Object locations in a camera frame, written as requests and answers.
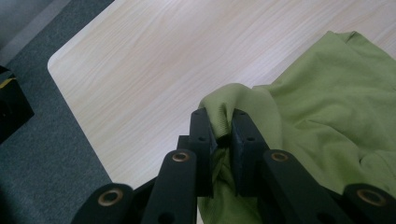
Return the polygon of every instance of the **green cloth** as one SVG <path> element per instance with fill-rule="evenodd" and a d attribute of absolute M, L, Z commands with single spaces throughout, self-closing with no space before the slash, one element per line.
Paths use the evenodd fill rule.
<path fill-rule="evenodd" d="M 359 33 L 329 32 L 273 84 L 231 84 L 200 107 L 217 138 L 235 108 L 248 112 L 271 149 L 292 153 L 328 189 L 366 183 L 396 197 L 396 62 Z M 198 202 L 204 223 L 261 223 L 257 200 L 234 196 L 229 156 L 215 155 L 214 199 Z"/>

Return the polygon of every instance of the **metal grommet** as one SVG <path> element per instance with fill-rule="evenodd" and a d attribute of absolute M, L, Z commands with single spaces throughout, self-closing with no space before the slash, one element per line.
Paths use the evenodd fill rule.
<path fill-rule="evenodd" d="M 373 190 L 358 189 L 356 193 L 362 200 L 374 206 L 382 207 L 387 204 L 387 200 L 381 194 Z"/>
<path fill-rule="evenodd" d="M 289 159 L 288 155 L 282 152 L 274 152 L 273 154 L 271 154 L 271 158 L 274 161 L 286 161 Z"/>
<path fill-rule="evenodd" d="M 122 190 L 110 189 L 99 196 L 98 203 L 104 207 L 107 207 L 116 204 L 122 199 L 122 197 Z"/>
<path fill-rule="evenodd" d="M 189 154 L 187 154 L 187 153 L 185 153 L 185 152 L 178 152 L 178 153 L 175 153 L 175 154 L 172 156 L 172 159 L 173 159 L 174 161 L 187 161 L 187 160 L 190 159 L 190 156 L 189 156 Z"/>

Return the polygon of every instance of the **black mechanical arm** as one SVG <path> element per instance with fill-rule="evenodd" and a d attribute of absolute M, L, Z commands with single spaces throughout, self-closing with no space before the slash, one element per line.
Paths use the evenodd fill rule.
<path fill-rule="evenodd" d="M 396 223 L 396 201 L 384 190 L 322 187 L 287 151 L 270 149 L 247 113 L 235 109 L 230 136 L 216 140 L 204 108 L 191 114 L 158 176 L 138 189 L 108 184 L 95 191 L 73 223 L 195 223 L 196 198 L 213 197 L 212 156 L 231 150 L 236 194 L 257 197 L 262 223 Z"/>

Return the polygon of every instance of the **wooden table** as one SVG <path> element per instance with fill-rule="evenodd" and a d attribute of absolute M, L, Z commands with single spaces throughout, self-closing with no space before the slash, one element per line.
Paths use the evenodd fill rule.
<path fill-rule="evenodd" d="M 396 57 L 396 1 L 116 0 L 49 71 L 114 182 L 158 174 L 190 113 L 233 82 L 270 84 L 327 31 Z"/>

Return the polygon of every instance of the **black bag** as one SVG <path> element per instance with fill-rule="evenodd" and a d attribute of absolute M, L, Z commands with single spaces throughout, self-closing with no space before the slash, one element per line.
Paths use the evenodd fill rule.
<path fill-rule="evenodd" d="M 17 131 L 34 112 L 15 76 L 0 66 L 0 144 Z"/>

